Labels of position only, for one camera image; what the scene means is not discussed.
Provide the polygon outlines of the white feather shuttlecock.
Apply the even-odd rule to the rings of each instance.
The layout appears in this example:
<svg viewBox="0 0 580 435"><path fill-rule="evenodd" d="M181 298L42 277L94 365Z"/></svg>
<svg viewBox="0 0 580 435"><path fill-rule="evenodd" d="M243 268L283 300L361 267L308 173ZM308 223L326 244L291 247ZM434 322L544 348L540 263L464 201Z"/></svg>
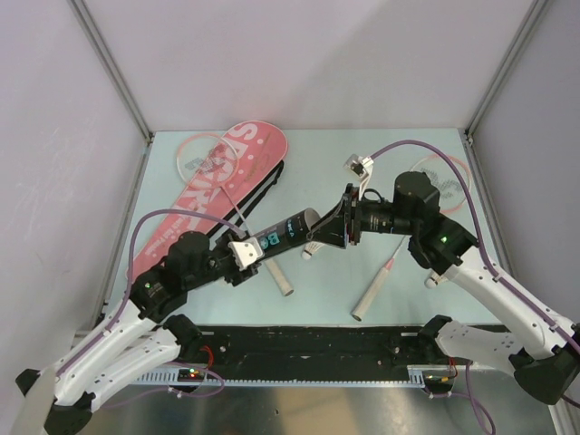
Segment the white feather shuttlecock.
<svg viewBox="0 0 580 435"><path fill-rule="evenodd" d="M301 258L304 260L309 260L323 246L324 246L324 244L320 243L320 242L311 241L311 242L307 243L302 250Z"/></svg>
<svg viewBox="0 0 580 435"><path fill-rule="evenodd" d="M438 285L441 285L446 281L447 281L446 277L433 273L426 278L424 284L427 288L432 289L437 287Z"/></svg>

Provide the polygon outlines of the black shuttlecock tube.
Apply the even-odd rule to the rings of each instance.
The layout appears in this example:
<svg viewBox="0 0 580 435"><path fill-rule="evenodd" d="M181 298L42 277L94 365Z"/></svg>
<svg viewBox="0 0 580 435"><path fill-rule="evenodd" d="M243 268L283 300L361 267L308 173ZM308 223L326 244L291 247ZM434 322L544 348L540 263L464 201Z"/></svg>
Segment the black shuttlecock tube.
<svg viewBox="0 0 580 435"><path fill-rule="evenodd" d="M255 234L263 251L263 258L269 259L283 254L307 242L312 226L320 219L313 208L306 208L273 226Z"/></svg>

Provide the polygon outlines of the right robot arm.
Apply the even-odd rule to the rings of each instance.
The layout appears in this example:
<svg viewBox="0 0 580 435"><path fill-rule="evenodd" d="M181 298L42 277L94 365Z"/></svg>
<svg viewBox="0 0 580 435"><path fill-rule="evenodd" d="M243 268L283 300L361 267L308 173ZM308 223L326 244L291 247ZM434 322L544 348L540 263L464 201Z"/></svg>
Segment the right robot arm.
<svg viewBox="0 0 580 435"><path fill-rule="evenodd" d="M440 193L423 172L394 181L393 200L370 200L348 185L308 240L345 248L362 233L404 235L418 265L467 291L503 325L492 333L437 315L421 329L429 363L457 357L511 375L531 397L554 405L579 374L579 326L543 304L491 259L482 241L440 213Z"/></svg>

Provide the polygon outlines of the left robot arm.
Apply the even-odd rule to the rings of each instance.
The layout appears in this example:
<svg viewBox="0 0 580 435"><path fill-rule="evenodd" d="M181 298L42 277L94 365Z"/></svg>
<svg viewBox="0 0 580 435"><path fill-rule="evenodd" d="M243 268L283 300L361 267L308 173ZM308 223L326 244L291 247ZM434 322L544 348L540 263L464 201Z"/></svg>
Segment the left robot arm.
<svg viewBox="0 0 580 435"><path fill-rule="evenodd" d="M16 378L24 396L13 434L76 434L106 402L141 375L194 360L200 330L176 310L188 293L220 279L238 285L257 271L264 250L255 237L209 238L189 231L130 283L114 312L57 362Z"/></svg>

